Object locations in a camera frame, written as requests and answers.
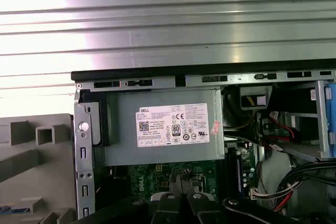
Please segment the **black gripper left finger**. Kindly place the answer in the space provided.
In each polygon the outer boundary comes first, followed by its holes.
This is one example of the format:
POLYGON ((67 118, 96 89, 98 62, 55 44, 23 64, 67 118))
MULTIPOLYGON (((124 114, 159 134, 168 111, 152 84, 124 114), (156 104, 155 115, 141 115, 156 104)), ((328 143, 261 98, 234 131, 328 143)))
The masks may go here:
POLYGON ((179 223, 182 192, 181 176, 171 174, 169 191, 152 195, 150 202, 139 196, 131 196, 76 223, 179 223))

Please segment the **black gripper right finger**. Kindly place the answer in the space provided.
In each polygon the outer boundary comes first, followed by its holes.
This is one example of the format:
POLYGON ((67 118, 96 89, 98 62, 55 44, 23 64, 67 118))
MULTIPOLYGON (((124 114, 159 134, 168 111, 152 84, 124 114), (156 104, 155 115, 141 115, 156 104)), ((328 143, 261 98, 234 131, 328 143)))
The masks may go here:
POLYGON ((237 175, 220 176, 224 185, 219 187, 220 194, 227 198, 211 201, 205 195, 187 195, 194 217, 186 223, 335 223, 335 216, 327 211, 329 201, 322 195, 322 187, 309 182, 287 201, 284 212, 274 211, 239 196, 243 186, 237 175))

